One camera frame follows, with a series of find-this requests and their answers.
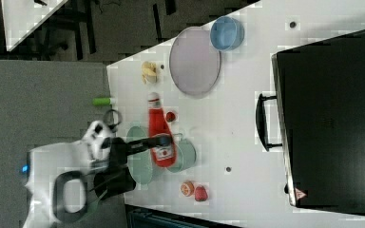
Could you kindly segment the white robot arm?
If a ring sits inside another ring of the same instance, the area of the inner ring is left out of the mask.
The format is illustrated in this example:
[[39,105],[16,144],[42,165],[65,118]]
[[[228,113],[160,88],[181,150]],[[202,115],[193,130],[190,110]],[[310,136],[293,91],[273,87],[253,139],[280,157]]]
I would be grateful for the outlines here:
[[86,219],[102,200],[136,187],[127,157],[173,143],[156,136],[132,142],[111,136],[60,142],[28,152],[29,211],[22,228],[50,228],[55,223]]

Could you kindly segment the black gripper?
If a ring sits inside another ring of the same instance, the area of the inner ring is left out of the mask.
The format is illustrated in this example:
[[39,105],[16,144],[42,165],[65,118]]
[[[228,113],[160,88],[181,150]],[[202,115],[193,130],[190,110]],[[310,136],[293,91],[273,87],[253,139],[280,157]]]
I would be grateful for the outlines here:
[[155,147],[169,146],[169,135],[155,136],[126,143],[122,138],[112,140],[109,154],[109,165],[105,172],[94,177],[93,191],[102,200],[122,195],[136,187],[136,181],[127,167],[127,155],[145,152]]

